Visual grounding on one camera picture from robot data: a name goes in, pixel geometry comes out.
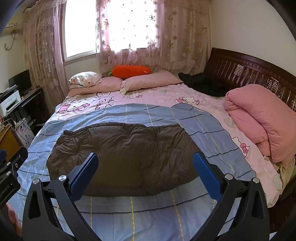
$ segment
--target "folded pink quilt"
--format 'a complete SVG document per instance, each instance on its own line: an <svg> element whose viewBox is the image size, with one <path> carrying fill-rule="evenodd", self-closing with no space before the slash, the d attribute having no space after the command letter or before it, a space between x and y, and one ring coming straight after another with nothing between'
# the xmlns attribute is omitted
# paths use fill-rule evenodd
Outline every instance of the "folded pink quilt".
<svg viewBox="0 0 296 241"><path fill-rule="evenodd" d="M231 90L225 108L237 127L274 163L296 153L296 113L268 89L250 84Z"/></svg>

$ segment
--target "window sill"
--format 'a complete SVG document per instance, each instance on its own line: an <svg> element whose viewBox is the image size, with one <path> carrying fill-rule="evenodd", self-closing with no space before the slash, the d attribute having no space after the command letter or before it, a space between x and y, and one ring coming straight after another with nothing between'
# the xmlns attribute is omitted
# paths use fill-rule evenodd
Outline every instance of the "window sill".
<svg viewBox="0 0 296 241"><path fill-rule="evenodd" d="M69 59L64 61L64 66L67 66L69 64L73 64L73 63L77 63L86 59L90 59L90 58L96 58L96 53L91 53L91 54L87 54L87 55L83 55L83 56L79 56L73 59Z"/></svg>

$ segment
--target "headboard carved panel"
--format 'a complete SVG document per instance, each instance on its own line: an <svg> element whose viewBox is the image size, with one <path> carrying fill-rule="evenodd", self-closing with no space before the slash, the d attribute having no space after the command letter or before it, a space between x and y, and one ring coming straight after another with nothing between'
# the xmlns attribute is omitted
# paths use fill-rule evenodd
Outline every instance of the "headboard carved panel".
<svg viewBox="0 0 296 241"><path fill-rule="evenodd" d="M296 77L272 63L247 54L212 48L204 72L224 83L229 90L247 84L262 85L296 111Z"/></svg>

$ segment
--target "pink sheer curtain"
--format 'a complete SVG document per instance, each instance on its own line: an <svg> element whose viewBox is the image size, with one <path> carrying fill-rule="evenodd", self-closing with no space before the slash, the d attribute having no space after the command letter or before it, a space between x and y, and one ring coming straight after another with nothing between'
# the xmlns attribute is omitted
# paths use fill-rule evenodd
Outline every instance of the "pink sheer curtain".
<svg viewBox="0 0 296 241"><path fill-rule="evenodd" d="M33 87L44 89L50 113L69 92L59 38L59 5L66 0L42 0L25 12L25 65Z"/></svg>
<svg viewBox="0 0 296 241"><path fill-rule="evenodd" d="M211 50L207 0L96 0L96 5L96 51L102 74L120 64L173 74L204 70Z"/></svg>

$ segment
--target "white window frame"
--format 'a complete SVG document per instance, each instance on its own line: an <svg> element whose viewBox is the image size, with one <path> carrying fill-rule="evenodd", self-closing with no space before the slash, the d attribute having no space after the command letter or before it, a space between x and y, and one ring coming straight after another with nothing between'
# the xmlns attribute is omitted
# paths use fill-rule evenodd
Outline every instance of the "white window frame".
<svg viewBox="0 0 296 241"><path fill-rule="evenodd" d="M67 61L70 61L72 59L77 59L80 57L84 57L87 55L91 55L96 53L96 50L91 50L91 51L87 51L87 52L83 52L83 53L79 53L70 57L67 57L67 52L66 52L66 41L65 41L65 13L66 13L66 4L67 2L65 2L63 4L63 13L62 13L62 46L63 46L63 57L64 57L64 63Z"/></svg>

